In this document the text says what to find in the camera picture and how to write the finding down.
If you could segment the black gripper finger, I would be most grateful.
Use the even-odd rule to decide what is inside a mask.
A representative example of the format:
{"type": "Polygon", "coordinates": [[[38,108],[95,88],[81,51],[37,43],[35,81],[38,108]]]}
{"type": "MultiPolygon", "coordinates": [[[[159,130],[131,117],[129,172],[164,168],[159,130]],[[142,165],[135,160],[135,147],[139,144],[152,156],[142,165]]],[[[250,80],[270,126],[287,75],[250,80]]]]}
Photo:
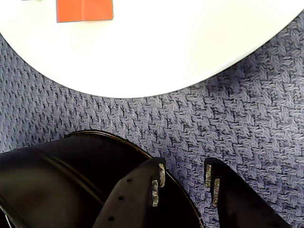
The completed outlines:
{"type": "Polygon", "coordinates": [[[100,211],[94,228],[147,228],[159,190],[165,185],[164,158],[151,158],[121,178],[100,211]]]}
{"type": "Polygon", "coordinates": [[[205,186],[221,228],[289,228],[234,170],[217,158],[204,161],[205,186]]]}

